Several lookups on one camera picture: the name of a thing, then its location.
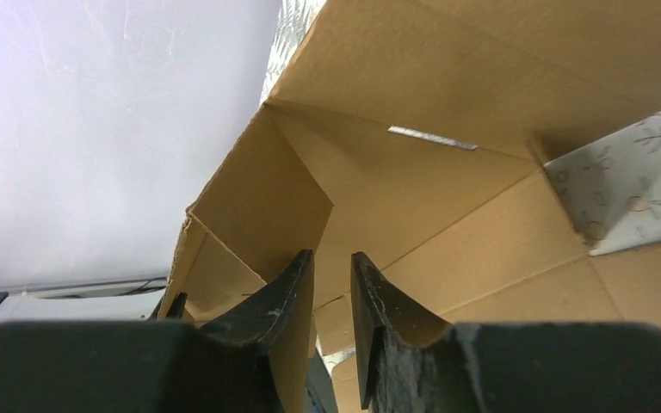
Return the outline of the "brown cardboard box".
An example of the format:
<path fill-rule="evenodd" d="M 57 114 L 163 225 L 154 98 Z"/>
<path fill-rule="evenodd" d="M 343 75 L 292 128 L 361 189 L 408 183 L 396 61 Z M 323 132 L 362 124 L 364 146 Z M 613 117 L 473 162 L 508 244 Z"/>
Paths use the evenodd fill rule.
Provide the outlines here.
<path fill-rule="evenodd" d="M 186 411 L 661 412 L 661 1 L 328 1 L 188 207 Z"/>

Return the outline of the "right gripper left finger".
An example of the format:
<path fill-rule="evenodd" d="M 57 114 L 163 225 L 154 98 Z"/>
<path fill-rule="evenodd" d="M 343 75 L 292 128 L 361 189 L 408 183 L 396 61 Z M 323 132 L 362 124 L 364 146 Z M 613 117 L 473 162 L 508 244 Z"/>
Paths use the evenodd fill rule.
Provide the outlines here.
<path fill-rule="evenodd" d="M 313 253 L 214 320 L 0 324 L 0 412 L 301 412 Z"/>

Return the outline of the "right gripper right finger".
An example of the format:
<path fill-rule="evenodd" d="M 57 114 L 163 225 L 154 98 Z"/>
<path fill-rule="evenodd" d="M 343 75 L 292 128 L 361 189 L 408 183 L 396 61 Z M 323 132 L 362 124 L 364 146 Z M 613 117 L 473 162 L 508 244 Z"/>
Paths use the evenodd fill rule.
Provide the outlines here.
<path fill-rule="evenodd" d="M 360 405 L 370 412 L 661 412 L 661 329 L 450 323 L 351 257 Z"/>

